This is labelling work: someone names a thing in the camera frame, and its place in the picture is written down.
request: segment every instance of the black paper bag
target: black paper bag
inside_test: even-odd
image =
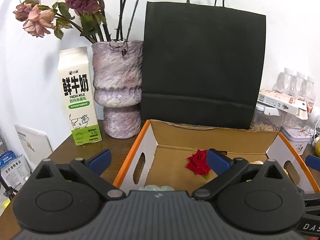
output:
[[[260,88],[265,42],[265,15],[148,2],[143,120],[248,129]]]

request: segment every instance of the gray ribbed panel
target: gray ribbed panel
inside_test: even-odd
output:
[[[184,191],[132,191],[128,198],[108,202],[89,224],[73,232],[40,235],[22,231],[15,240],[303,240],[291,231],[257,236],[232,228],[208,202]]]

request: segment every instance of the green carton bottom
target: green carton bottom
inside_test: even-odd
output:
[[[99,125],[97,124],[72,130],[71,132],[76,145],[99,142],[102,140]]]

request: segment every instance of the red rose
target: red rose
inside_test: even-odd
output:
[[[196,175],[199,174],[207,177],[211,170],[207,165],[207,151],[208,150],[201,151],[198,149],[195,154],[188,157],[189,163],[186,168],[193,171]]]

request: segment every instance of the green label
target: green label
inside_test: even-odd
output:
[[[97,124],[72,130],[72,136],[76,145],[101,141],[101,134]]]
[[[90,101],[86,101],[86,102],[83,102],[83,103],[76,103],[76,104],[70,105],[68,107],[70,109],[74,109],[74,108],[84,107],[84,106],[88,106],[88,105],[90,105]]]

